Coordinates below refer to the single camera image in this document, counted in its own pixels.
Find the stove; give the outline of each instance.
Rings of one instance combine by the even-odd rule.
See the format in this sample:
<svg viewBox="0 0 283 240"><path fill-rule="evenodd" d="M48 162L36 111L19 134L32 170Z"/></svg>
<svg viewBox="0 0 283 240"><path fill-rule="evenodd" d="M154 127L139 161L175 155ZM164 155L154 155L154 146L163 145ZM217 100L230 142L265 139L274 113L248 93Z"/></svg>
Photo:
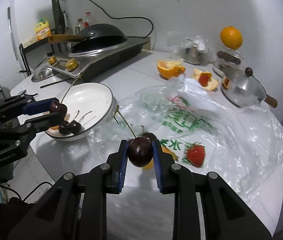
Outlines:
<svg viewBox="0 0 283 240"><path fill-rule="evenodd" d="M89 51L75 50L75 45L70 52L56 54L56 62L51 68L72 78L77 78L82 73L83 81L90 82L94 77L139 54L146 43L147 40L144 39L125 38L119 44L97 46ZM69 71L65 64L72 58L78 62L78 66Z"/></svg>

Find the plastic container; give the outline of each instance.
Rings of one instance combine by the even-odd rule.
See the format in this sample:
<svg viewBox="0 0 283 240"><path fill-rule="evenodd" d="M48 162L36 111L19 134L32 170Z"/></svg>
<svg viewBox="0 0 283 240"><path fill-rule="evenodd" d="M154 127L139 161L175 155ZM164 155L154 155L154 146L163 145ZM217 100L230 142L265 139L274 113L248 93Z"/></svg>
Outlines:
<svg viewBox="0 0 283 240"><path fill-rule="evenodd" d="M78 34L82 29L84 29L84 25L83 25L83 19L80 18L77 20L78 23L77 25L75 26L75 33Z"/></svg>
<svg viewBox="0 0 283 240"><path fill-rule="evenodd" d="M47 38L51 35L50 25L48 20L41 19L35 26L35 32L37 36L37 40L40 41L44 38Z"/></svg>
<svg viewBox="0 0 283 240"><path fill-rule="evenodd" d="M95 19L91 16L90 12L86 13L85 20L83 21L84 28L96 24Z"/></svg>

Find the brown wooden handle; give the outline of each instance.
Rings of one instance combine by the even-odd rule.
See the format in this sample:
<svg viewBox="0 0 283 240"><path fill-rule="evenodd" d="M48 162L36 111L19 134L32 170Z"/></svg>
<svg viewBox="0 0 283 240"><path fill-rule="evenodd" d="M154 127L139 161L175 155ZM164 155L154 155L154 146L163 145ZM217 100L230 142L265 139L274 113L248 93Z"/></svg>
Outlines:
<svg viewBox="0 0 283 240"><path fill-rule="evenodd" d="M62 42L73 42L82 41L83 37L81 35L68 35L68 34L53 34L48 37L48 42L50 44L62 43Z"/></svg>
<svg viewBox="0 0 283 240"><path fill-rule="evenodd" d="M266 95L266 98L264 99L264 101L269 104L272 108L276 108L277 105L278 105L278 102L275 98L269 96L269 95Z"/></svg>

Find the printed strawberry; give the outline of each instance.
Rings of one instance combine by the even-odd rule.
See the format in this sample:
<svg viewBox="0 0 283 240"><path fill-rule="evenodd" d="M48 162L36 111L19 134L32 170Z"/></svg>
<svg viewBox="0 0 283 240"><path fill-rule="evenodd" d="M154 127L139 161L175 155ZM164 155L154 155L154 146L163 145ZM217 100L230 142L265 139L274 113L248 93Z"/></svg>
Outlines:
<svg viewBox="0 0 283 240"><path fill-rule="evenodd" d="M187 150L187 160L195 167L200 168L205 159L205 148L194 144Z"/></svg>

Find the yellow detergent bottle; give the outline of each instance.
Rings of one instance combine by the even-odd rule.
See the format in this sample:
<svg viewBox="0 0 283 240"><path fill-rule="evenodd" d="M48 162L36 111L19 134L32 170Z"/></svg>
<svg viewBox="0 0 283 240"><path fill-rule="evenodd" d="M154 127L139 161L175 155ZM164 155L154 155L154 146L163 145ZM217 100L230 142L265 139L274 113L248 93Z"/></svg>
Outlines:
<svg viewBox="0 0 283 240"><path fill-rule="evenodd" d="M50 25L48 20L41 19L35 26L35 32L37 35L37 40L40 41L51 35Z"/></svg>

